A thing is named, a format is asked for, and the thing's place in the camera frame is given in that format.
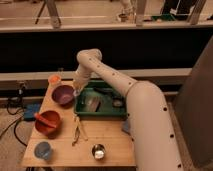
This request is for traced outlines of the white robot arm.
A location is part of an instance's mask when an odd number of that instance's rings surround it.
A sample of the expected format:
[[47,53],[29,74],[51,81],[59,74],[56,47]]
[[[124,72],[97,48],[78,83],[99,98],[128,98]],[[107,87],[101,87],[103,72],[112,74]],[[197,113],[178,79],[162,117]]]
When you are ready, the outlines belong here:
[[99,49],[77,53],[74,87],[78,92],[96,73],[126,99],[137,171],[184,171],[169,109],[161,89],[101,62]]

